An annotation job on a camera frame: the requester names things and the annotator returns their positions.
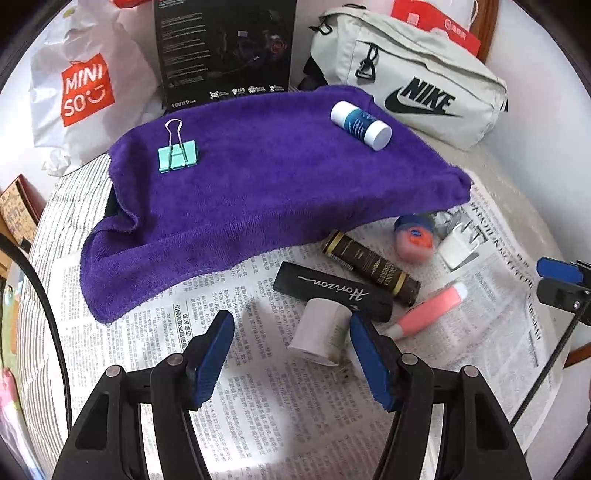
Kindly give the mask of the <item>grey Nike waist bag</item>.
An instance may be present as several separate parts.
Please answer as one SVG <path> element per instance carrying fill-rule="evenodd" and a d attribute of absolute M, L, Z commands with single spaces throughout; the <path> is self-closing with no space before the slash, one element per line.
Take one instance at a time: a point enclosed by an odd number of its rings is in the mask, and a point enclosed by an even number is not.
<path fill-rule="evenodd" d="M 400 122 L 469 150 L 508 104 L 504 80 L 443 37 L 353 4 L 318 18 L 311 59 L 330 85 L 349 85 Z"/>

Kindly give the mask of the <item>white power adapter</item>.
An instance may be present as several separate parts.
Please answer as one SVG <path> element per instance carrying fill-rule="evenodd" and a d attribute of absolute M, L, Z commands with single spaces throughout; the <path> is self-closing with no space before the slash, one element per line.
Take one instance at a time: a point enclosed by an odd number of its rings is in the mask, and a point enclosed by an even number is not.
<path fill-rule="evenodd" d="M 438 254 L 450 271 L 462 266 L 482 244 L 481 232 L 473 221 L 458 223 L 438 247 Z"/>

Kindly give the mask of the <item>white tape roll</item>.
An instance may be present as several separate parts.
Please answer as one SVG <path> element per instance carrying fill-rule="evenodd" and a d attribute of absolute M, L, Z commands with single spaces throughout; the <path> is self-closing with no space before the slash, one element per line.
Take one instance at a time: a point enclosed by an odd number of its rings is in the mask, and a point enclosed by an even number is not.
<path fill-rule="evenodd" d="M 339 366 L 352 316 L 353 312 L 338 302 L 309 300 L 287 350 L 322 366 Z"/>

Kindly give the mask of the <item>teal binder clip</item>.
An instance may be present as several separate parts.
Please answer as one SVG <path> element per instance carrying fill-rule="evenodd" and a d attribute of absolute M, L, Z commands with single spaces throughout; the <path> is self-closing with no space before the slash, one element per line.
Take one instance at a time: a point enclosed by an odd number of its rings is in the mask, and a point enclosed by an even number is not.
<path fill-rule="evenodd" d="M 168 133 L 168 144 L 157 151 L 158 171 L 161 174 L 197 166 L 199 149 L 194 140 L 183 141 L 183 121 L 169 119 L 164 127 Z"/>

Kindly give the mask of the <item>black Horizon tube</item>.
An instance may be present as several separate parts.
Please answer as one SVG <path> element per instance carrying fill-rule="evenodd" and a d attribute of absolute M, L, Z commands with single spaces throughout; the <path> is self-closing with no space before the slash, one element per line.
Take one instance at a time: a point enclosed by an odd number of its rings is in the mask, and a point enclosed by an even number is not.
<path fill-rule="evenodd" d="M 394 300 L 387 291 L 287 261 L 280 265 L 273 290 L 305 302 L 331 300 L 378 323 L 388 323 L 393 314 Z"/>

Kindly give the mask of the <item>white blue bottle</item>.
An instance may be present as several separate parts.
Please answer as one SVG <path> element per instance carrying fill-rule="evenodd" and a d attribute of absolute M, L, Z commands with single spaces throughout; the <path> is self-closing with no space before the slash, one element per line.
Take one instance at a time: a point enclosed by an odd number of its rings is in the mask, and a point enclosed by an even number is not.
<path fill-rule="evenodd" d="M 393 135 L 387 123 L 346 101 L 335 103 L 331 120 L 374 151 L 385 149 Z"/>

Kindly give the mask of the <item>black headset box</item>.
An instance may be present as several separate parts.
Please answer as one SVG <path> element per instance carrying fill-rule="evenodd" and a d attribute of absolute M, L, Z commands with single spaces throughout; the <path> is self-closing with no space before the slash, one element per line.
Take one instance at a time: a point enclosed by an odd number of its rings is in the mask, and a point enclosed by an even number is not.
<path fill-rule="evenodd" d="M 294 1 L 153 3 L 168 112 L 290 88 Z"/>

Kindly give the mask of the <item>black gold tube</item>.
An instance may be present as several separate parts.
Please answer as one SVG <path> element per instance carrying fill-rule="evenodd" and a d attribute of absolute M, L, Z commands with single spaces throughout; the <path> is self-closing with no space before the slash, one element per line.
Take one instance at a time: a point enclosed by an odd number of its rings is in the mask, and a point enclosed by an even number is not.
<path fill-rule="evenodd" d="M 344 232 L 332 231 L 322 243 L 322 252 L 342 267 L 389 292 L 399 304 L 405 307 L 415 305 L 421 283 Z"/>

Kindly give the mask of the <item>white Miniso plastic bag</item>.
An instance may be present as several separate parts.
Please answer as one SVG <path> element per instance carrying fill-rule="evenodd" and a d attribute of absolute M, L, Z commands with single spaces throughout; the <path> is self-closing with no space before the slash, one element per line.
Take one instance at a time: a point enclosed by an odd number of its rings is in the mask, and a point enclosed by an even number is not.
<path fill-rule="evenodd" d="M 43 170 L 66 175 L 163 112 L 159 81 L 111 1 L 75 1 L 34 48 L 33 142 Z"/>

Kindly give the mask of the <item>pink white tube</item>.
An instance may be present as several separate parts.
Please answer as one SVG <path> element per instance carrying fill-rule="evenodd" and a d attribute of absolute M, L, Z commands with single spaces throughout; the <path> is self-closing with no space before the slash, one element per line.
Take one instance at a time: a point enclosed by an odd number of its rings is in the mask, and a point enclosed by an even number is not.
<path fill-rule="evenodd" d="M 467 286 L 463 282 L 456 282 L 409 310 L 396 324 L 386 330 L 385 335 L 394 341 L 413 336 L 460 306 L 467 297 Z"/>

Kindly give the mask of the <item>red paper bag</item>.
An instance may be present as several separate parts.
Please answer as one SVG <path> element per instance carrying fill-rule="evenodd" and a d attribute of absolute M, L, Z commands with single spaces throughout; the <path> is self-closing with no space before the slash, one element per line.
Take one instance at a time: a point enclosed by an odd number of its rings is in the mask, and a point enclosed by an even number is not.
<path fill-rule="evenodd" d="M 427 1 L 394 1 L 391 16 L 420 30 L 437 33 L 477 56 L 481 41 L 469 29 Z"/>

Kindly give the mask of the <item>purple towel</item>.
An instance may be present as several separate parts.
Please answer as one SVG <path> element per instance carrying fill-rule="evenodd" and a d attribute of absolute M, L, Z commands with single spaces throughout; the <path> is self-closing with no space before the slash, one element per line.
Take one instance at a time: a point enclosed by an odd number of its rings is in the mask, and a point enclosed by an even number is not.
<path fill-rule="evenodd" d="M 387 123 L 374 151 L 331 120 L 346 101 Z M 117 209 L 86 238 L 80 286 L 92 316 L 113 322 L 184 280 L 252 256 L 315 243 L 335 229 L 468 202 L 470 177 L 363 90 L 325 86 L 254 95 L 175 113 L 197 166 L 161 174 L 165 120 L 109 150 Z"/>

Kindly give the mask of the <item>pink Vaseline jar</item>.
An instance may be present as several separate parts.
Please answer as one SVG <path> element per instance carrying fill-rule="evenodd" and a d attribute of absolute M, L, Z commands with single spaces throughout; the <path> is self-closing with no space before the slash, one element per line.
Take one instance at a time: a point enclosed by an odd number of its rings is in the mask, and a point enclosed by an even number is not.
<path fill-rule="evenodd" d="M 429 261 L 435 251 L 433 221 L 423 215 L 402 215 L 394 222 L 394 249 L 407 262 Z"/>

